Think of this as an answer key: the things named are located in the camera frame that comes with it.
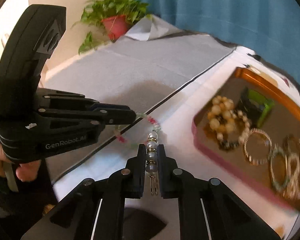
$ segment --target pearl bead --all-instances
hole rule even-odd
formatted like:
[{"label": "pearl bead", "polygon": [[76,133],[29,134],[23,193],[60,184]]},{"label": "pearl bead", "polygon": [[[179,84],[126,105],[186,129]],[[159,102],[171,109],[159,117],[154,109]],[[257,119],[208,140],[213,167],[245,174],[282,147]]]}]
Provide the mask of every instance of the pearl bead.
[{"label": "pearl bead", "polygon": [[222,117],[226,120],[230,119],[231,118],[231,114],[229,111],[225,111],[222,113]]},{"label": "pearl bead", "polygon": [[228,134],[234,131],[234,125],[232,123],[227,123],[225,127]]},{"label": "pearl bead", "polygon": [[156,152],[153,152],[153,151],[151,151],[151,152],[147,152],[146,153],[146,161],[148,162],[148,161],[157,161],[157,153]]},{"label": "pearl bead", "polygon": [[224,104],[226,106],[226,109],[228,109],[228,110],[231,109],[232,104],[229,101],[224,102]]},{"label": "pearl bead", "polygon": [[220,114],[220,113],[221,113],[220,106],[214,105],[214,106],[211,108],[211,112],[212,112],[214,115]]},{"label": "pearl bead", "polygon": [[213,98],[212,99],[212,104],[218,105],[218,104],[220,104],[220,100],[218,98]]},{"label": "pearl bead", "polygon": [[158,166],[155,163],[149,163],[146,166],[146,172],[148,172],[149,174],[154,174],[158,171]]},{"label": "pearl bead", "polygon": [[238,141],[240,144],[244,144],[246,139],[245,139],[245,137],[239,136]]},{"label": "pearl bead", "polygon": [[210,120],[210,127],[212,130],[216,130],[219,127],[219,125],[220,125],[220,122],[217,119],[212,118]]},{"label": "pearl bead", "polygon": [[224,103],[221,103],[219,106],[222,112],[226,110],[226,106]]},{"label": "pearl bead", "polygon": [[158,144],[155,141],[148,141],[146,144],[147,149],[157,149]]},{"label": "pearl bead", "polygon": [[243,138],[247,138],[247,137],[248,137],[248,133],[247,133],[247,132],[242,132],[241,136],[242,136]]},{"label": "pearl bead", "polygon": [[222,133],[217,133],[217,139],[219,140],[219,141],[222,141],[223,140],[223,134]]},{"label": "pearl bead", "polygon": [[211,120],[212,118],[214,118],[214,114],[212,112],[208,112],[207,117],[209,120]]},{"label": "pearl bead", "polygon": [[148,139],[158,139],[158,134],[155,132],[155,131],[152,131],[152,132],[150,132],[150,133],[148,133]]}]

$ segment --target jewelry tray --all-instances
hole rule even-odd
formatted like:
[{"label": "jewelry tray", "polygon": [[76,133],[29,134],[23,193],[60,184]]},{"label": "jewelry tray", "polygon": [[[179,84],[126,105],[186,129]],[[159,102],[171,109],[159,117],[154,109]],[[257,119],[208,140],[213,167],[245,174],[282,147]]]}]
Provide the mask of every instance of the jewelry tray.
[{"label": "jewelry tray", "polygon": [[[289,134],[293,134],[295,138],[300,138],[300,107],[277,87],[249,69],[237,67],[214,96],[220,95],[232,99],[236,106],[245,87],[254,89],[275,102],[273,109],[260,127],[270,136],[273,147],[275,144],[283,147],[283,140]],[[273,189],[269,163],[253,166],[245,157],[241,145],[230,151],[219,149],[216,133],[210,129],[207,118],[207,113],[211,107],[212,103],[209,101],[193,119],[194,146],[269,201],[285,208],[300,211],[300,200],[286,199]],[[240,133],[240,129],[237,129],[229,136],[229,140],[238,139]],[[292,152],[296,152],[300,156],[300,152],[291,142],[290,147]],[[247,150],[257,159],[265,158],[268,154],[268,147],[264,145],[264,140],[261,137],[249,139]],[[276,180],[282,184],[285,178],[284,159],[277,156],[273,168]]]}]

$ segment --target pearl bracelet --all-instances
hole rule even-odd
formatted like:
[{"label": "pearl bracelet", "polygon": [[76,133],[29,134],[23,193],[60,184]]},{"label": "pearl bracelet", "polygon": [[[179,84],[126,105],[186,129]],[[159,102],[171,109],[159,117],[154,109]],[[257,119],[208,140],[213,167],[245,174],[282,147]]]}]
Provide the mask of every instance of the pearl bracelet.
[{"label": "pearl bracelet", "polygon": [[157,195],[157,178],[156,173],[158,172],[157,166],[157,147],[158,147],[158,134],[155,131],[152,131],[148,134],[147,143],[146,143],[146,172],[149,173],[150,178],[150,191],[151,195],[154,193]]},{"label": "pearl bracelet", "polygon": [[[157,120],[152,118],[150,115],[137,113],[136,120],[139,119],[139,118],[147,119],[147,121],[153,125],[152,131],[154,131],[156,133],[159,133],[161,131],[161,125],[159,124],[159,122],[157,122]],[[116,136],[117,140],[121,143],[124,143],[125,145],[127,145],[131,149],[138,149],[139,143],[130,143],[128,139],[123,137],[123,135],[120,132],[121,127],[122,127],[122,125],[116,125],[114,127],[114,135]]]},{"label": "pearl bracelet", "polygon": [[[297,150],[300,152],[300,139],[295,138],[293,134],[288,135],[283,141],[283,148],[289,153],[286,173],[290,178],[290,181],[287,184],[286,190],[283,192],[283,196],[290,199],[300,199],[300,159],[299,154],[291,152],[289,141],[294,142]],[[296,166],[293,173],[291,171],[292,162],[294,162]]]},{"label": "pearl bracelet", "polygon": [[[241,110],[234,109],[234,103],[231,99],[226,97],[216,96],[212,99],[212,108],[207,116],[210,128],[217,132],[217,139],[223,150],[232,150],[243,144],[248,136],[250,130],[250,120],[246,114]],[[245,128],[237,141],[229,142],[224,140],[224,133],[230,134],[235,130],[235,119],[241,119],[244,122]]]}]

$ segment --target pearl cluster bracelet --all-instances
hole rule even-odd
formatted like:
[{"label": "pearl cluster bracelet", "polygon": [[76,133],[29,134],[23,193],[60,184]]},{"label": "pearl cluster bracelet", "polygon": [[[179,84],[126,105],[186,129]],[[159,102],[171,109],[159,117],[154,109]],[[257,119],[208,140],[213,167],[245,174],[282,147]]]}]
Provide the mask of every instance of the pearl cluster bracelet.
[{"label": "pearl cluster bracelet", "polygon": [[[212,99],[212,108],[208,112],[210,128],[217,132],[217,139],[220,146],[224,150],[231,150],[244,144],[250,131],[250,120],[247,115],[241,110],[234,110],[234,103],[231,99],[226,97],[216,96]],[[235,119],[241,119],[244,122],[245,128],[237,141],[228,142],[224,140],[224,134],[231,134],[235,129]]]}]

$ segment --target white tablecloth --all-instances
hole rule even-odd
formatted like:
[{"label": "white tablecloth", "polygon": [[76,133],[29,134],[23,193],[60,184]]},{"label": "white tablecloth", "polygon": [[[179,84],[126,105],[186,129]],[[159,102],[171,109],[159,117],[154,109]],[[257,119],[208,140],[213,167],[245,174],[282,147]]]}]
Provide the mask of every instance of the white tablecloth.
[{"label": "white tablecloth", "polygon": [[[264,72],[267,71],[277,80],[279,88],[300,106],[298,91],[285,88],[280,76],[248,57],[246,52],[245,48],[237,48],[228,57],[156,108],[151,116],[158,120],[162,127],[159,143],[164,144],[167,156],[174,158],[178,167],[189,171],[199,179],[208,180],[212,177],[221,179],[269,226],[273,229],[283,226],[285,235],[288,236],[298,212],[285,210],[270,203],[239,179],[217,166],[193,145],[191,133],[193,117],[211,99],[234,69],[238,66],[244,67],[243,64],[252,64]],[[132,142],[139,143],[145,140],[150,130],[151,125],[146,120],[142,120],[125,132],[124,136]],[[125,167],[127,159],[136,154],[136,151],[126,148],[118,140],[113,141],[55,183],[54,190],[58,199],[62,199],[85,178],[90,177],[95,180],[108,178],[113,172]],[[149,210],[168,223],[165,229],[153,239],[179,239],[178,201],[176,199],[163,200],[159,196],[152,197],[148,178],[145,181],[144,197],[141,200],[126,200],[126,206],[137,206]]]}]

